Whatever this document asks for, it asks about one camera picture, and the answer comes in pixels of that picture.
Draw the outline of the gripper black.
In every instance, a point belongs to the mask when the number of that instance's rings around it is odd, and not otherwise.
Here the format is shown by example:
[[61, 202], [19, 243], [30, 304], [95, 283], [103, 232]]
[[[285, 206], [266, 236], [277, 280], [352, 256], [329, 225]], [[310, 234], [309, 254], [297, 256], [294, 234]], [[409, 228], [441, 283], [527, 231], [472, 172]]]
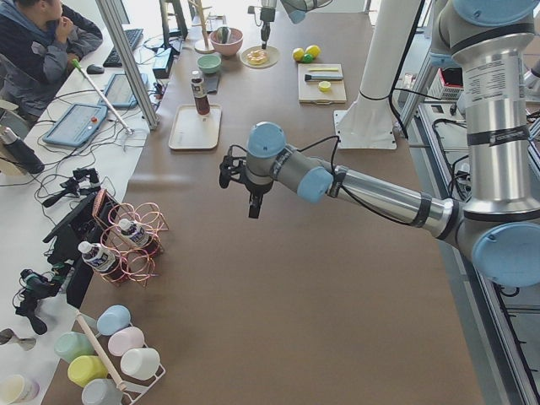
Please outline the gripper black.
[[270, 184], [256, 184], [249, 181], [246, 188], [250, 193], [248, 217], [250, 219], [258, 219], [263, 196], [270, 191]]
[[262, 49], [267, 49], [267, 40], [269, 39], [271, 32], [271, 23], [263, 22], [261, 27], [261, 40], [262, 40]]

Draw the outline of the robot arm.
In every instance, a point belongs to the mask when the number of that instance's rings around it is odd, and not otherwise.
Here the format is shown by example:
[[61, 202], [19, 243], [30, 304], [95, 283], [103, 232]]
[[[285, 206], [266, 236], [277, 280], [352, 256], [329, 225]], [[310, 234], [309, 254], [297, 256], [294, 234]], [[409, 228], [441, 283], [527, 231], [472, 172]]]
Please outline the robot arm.
[[[293, 24], [300, 23], [307, 13], [319, 8], [324, 8], [332, 0], [281, 0], [286, 14]], [[275, 21], [275, 14], [278, 1], [276, 0], [262, 0], [259, 12], [259, 18], [262, 22], [261, 27], [261, 41], [262, 49], [267, 49], [267, 43], [271, 33], [271, 23]]]
[[446, 1], [433, 43], [462, 68], [472, 183], [465, 202], [437, 199], [310, 158], [282, 128], [256, 124], [240, 180], [250, 216], [275, 182], [317, 203], [348, 199], [386, 219], [428, 230], [458, 249], [482, 275], [509, 287], [539, 281], [539, 202], [528, 168], [529, 129], [521, 54], [534, 35], [533, 1]]

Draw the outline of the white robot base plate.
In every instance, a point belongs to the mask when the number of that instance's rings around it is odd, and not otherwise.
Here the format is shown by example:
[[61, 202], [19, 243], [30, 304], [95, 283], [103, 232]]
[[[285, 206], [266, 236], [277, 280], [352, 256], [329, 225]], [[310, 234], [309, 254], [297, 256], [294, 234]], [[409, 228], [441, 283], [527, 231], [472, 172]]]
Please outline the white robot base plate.
[[340, 138], [340, 149], [397, 148], [393, 134], [392, 114], [382, 110], [336, 110], [333, 112], [335, 133]]

